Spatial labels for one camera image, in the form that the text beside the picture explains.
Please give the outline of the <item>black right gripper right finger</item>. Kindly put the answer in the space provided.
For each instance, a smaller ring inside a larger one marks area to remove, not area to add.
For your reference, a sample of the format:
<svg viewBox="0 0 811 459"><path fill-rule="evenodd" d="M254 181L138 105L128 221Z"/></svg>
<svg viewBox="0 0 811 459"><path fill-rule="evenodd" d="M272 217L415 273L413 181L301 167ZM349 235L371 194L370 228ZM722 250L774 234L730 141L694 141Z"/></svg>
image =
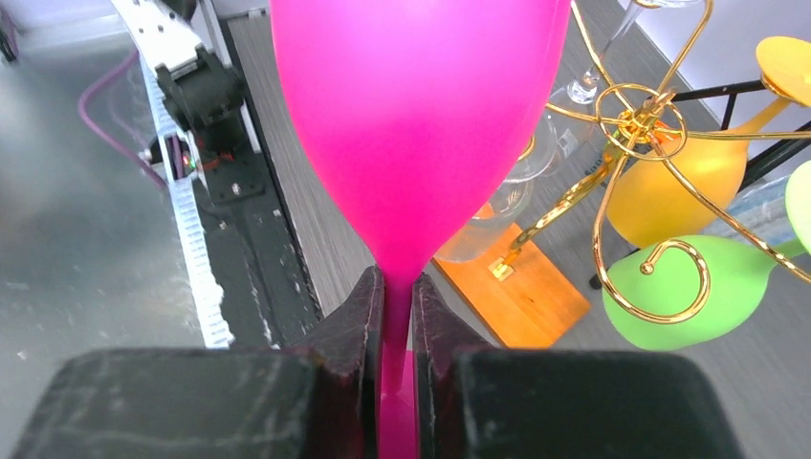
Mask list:
<svg viewBox="0 0 811 459"><path fill-rule="evenodd" d="M497 348L422 275L412 346L421 458L740 458L705 374L673 354Z"/></svg>

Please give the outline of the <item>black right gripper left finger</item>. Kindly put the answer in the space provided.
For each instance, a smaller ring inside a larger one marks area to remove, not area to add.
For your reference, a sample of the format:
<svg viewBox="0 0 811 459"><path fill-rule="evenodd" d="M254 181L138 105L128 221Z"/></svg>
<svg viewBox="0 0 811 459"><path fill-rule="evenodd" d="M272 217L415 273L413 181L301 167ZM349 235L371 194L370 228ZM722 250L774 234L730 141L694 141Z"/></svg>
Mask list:
<svg viewBox="0 0 811 459"><path fill-rule="evenodd" d="M384 280L287 347L94 351L40 397L14 458L373 458Z"/></svg>

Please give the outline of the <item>green wine glass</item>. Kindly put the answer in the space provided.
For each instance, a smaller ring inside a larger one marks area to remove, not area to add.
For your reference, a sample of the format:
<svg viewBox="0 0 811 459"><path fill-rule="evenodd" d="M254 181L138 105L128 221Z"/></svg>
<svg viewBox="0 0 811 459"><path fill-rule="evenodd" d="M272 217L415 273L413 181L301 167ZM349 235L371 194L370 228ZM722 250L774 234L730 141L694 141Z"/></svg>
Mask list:
<svg viewBox="0 0 811 459"><path fill-rule="evenodd" d="M774 247L729 212L715 213L741 238L669 237L600 268L603 307L628 342L670 351L731 332L756 310L775 267L808 282L794 257L810 250L810 164L786 181L783 203L793 240Z"/></svg>

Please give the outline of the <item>pink wine glass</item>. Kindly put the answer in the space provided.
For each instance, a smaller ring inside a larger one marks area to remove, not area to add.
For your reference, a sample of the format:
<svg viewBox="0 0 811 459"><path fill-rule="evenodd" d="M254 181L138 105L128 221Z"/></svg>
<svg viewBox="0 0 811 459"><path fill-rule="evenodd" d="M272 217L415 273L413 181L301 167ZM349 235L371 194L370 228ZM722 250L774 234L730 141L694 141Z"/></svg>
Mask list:
<svg viewBox="0 0 811 459"><path fill-rule="evenodd" d="M417 454L403 375L412 292L530 140L565 1L273 1L274 56L309 161L384 277L377 450Z"/></svg>

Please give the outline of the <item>gold wire wine glass rack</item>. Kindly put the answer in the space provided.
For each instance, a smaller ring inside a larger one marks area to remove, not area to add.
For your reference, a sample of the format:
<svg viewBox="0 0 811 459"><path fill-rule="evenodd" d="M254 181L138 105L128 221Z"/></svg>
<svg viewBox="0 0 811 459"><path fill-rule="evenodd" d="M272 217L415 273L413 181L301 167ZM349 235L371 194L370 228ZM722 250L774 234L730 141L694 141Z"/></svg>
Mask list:
<svg viewBox="0 0 811 459"><path fill-rule="evenodd" d="M736 128L691 131L682 115L662 122L681 95L662 81L640 105L618 115L603 108L622 98L629 83L606 71L602 54L593 67L606 82L591 113L550 104L549 110L596 126L605 136L603 162L575 183L532 226L505 215L498 235L477 236L465 227L435 259L435 267L507 347L548 348L589 311L584 296L535 244L583 199L604 188L591 245L603 306L617 332L648 351L672 351L719 338L747 320L783 268L802 281L808 272L794 259L810 249L810 167L788 181L786 208L791 241L774 245L729 212L748 165L753 140L802 140L809 132L769 132L767 123L792 103L810 101L810 45L772 36L756 47L761 77L756 87L774 101Z"/></svg>

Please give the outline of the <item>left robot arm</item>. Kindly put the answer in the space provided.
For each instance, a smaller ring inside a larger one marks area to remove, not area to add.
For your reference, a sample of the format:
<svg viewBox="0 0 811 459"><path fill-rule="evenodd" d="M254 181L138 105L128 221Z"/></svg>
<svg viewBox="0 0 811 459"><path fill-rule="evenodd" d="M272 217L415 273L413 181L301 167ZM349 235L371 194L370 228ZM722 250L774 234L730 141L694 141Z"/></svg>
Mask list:
<svg viewBox="0 0 811 459"><path fill-rule="evenodd" d="M249 144L241 107L246 83L192 29L197 1L114 1L126 29L155 77L166 112L198 148L234 153Z"/></svg>

